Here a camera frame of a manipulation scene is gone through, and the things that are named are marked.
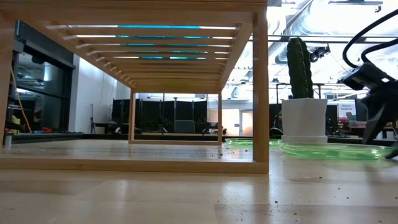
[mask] blue light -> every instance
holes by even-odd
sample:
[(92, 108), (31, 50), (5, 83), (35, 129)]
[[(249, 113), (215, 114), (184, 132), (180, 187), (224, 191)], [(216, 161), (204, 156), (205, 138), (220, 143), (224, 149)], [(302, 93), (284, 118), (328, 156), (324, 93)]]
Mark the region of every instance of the blue light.
[(171, 60), (203, 60), (206, 58), (196, 58), (196, 57), (170, 57)]
[(129, 52), (130, 54), (145, 54), (145, 53), (159, 53), (159, 51), (157, 50), (135, 50), (135, 51), (131, 51)]
[(140, 57), (140, 59), (163, 59), (163, 57)]
[(184, 38), (191, 38), (191, 39), (209, 39), (210, 37), (200, 37), (200, 36), (193, 36), (193, 37), (184, 37)]
[(143, 36), (132, 36), (132, 35), (117, 35), (116, 37), (120, 37), (120, 38), (150, 38), (150, 39), (174, 39), (174, 38), (178, 38), (176, 36), (149, 36), (149, 35), (143, 35)]
[(155, 44), (120, 44), (122, 46), (154, 46)]
[(200, 26), (162, 26), (162, 25), (119, 25), (120, 28), (146, 28), (146, 29), (200, 29)]
[(172, 47), (208, 47), (207, 44), (167, 44)]
[(171, 51), (171, 54), (204, 54), (206, 52), (197, 52), (197, 51), (179, 51), (179, 50), (175, 50), (175, 51)]

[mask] black cable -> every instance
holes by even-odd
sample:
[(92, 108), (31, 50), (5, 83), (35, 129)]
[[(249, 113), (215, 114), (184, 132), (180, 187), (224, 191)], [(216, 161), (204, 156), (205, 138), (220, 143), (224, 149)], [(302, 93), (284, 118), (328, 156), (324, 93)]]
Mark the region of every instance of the black cable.
[(381, 49), (385, 49), (385, 48), (387, 48), (387, 47), (391, 47), (391, 46), (396, 45), (396, 44), (398, 44), (398, 38), (396, 38), (395, 40), (392, 40), (392, 41), (388, 41), (388, 42), (385, 42), (385, 43), (381, 43), (381, 44), (377, 44), (377, 45), (375, 45), (375, 46), (372, 46), (372, 47), (370, 47), (370, 48), (368, 48), (368, 49), (366, 49), (366, 50), (364, 50), (364, 51), (362, 52), (362, 54), (361, 54), (361, 59), (362, 59), (363, 62), (370, 62), (370, 63), (372, 63), (372, 62), (366, 57), (366, 55), (367, 55), (368, 53), (371, 53), (371, 52), (377, 51), (377, 50), (381, 50)]
[(375, 22), (373, 22), (372, 24), (368, 25), (367, 27), (365, 27), (365, 29), (363, 29), (361, 32), (357, 33), (346, 45), (346, 47), (343, 50), (343, 60), (350, 66), (353, 68), (356, 68), (357, 65), (353, 64), (350, 62), (350, 60), (348, 60), (347, 57), (347, 51), (348, 49), (360, 38), (362, 37), (365, 33), (369, 32), (371, 29), (375, 28), (376, 26), (382, 24), (383, 22), (387, 21), (388, 19), (394, 17), (398, 15), (398, 9), (388, 13), (387, 15), (381, 17), (380, 19), (376, 20)]

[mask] black robotic device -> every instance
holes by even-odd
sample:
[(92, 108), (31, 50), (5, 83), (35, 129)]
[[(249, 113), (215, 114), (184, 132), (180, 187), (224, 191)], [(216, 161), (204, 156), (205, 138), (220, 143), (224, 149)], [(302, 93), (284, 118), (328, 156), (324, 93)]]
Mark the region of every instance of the black robotic device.
[(348, 60), (347, 51), (365, 33), (397, 14), (398, 9), (367, 26), (353, 37), (343, 51), (344, 61), (354, 68), (349, 75), (342, 79), (343, 83), (354, 90), (362, 90), (364, 87), (369, 88), (368, 95), (361, 100), (368, 108), (368, 121), (363, 136), (364, 144), (369, 144), (388, 122), (395, 122), (398, 119), (398, 80), (377, 68), (366, 57), (366, 54), (398, 44), (398, 39), (366, 49), (361, 54), (364, 62), (361, 66), (357, 66)]

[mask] white wall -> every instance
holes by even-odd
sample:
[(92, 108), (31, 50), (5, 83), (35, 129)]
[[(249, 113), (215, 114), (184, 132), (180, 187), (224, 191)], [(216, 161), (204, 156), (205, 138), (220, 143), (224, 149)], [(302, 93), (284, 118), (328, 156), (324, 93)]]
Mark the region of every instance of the white wall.
[[(218, 109), (218, 101), (209, 101), (208, 109)], [(223, 100), (223, 109), (253, 110), (253, 101)]]
[(69, 131), (90, 133), (90, 105), (94, 107), (94, 122), (110, 121), (117, 81), (77, 55), (73, 64)]
[(130, 88), (119, 81), (116, 82), (118, 83), (116, 88), (116, 100), (129, 100)]

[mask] window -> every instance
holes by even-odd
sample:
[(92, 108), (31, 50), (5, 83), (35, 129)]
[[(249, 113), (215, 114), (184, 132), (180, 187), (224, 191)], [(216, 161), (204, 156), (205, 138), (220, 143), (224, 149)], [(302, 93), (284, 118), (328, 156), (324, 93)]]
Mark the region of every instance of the window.
[[(27, 53), (16, 57), (15, 76), (21, 103), (32, 131), (67, 131), (72, 71)], [(17, 97), (11, 101), (19, 105)], [(21, 110), (12, 115), (26, 124)]]

